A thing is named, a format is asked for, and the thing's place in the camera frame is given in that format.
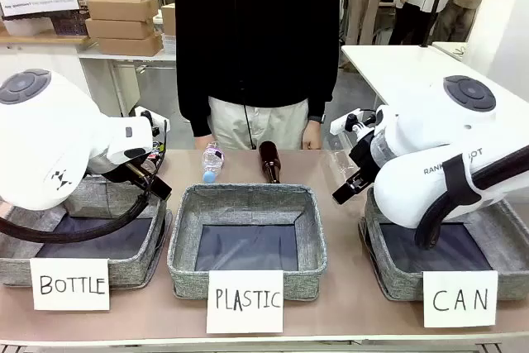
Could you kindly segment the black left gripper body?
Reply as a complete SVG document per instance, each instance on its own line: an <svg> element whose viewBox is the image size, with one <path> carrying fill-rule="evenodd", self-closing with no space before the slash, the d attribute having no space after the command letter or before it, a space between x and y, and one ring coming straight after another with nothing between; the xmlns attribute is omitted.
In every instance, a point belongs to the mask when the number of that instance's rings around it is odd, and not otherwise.
<svg viewBox="0 0 529 353"><path fill-rule="evenodd" d="M138 188L157 188L159 169L159 155L140 156L124 164L124 179Z"/></svg>

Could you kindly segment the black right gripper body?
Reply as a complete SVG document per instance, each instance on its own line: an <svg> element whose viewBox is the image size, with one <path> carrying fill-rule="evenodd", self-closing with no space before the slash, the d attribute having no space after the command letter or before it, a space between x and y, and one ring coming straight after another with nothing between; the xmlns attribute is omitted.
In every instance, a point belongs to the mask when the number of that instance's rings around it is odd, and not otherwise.
<svg viewBox="0 0 529 353"><path fill-rule="evenodd" d="M357 171L362 170L365 177L370 177L371 183L375 181L376 175L380 170L380 167L376 164L371 155L371 141L373 138L373 135L362 137L349 153L349 157L358 167Z"/></svg>

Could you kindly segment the person left hand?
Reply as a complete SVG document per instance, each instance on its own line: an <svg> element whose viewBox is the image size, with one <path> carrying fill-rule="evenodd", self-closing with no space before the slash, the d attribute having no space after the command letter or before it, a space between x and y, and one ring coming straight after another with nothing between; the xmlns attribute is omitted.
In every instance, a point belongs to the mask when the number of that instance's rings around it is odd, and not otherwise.
<svg viewBox="0 0 529 353"><path fill-rule="evenodd" d="M322 148L322 124L308 121L303 132L302 148L304 150L320 150Z"/></svg>

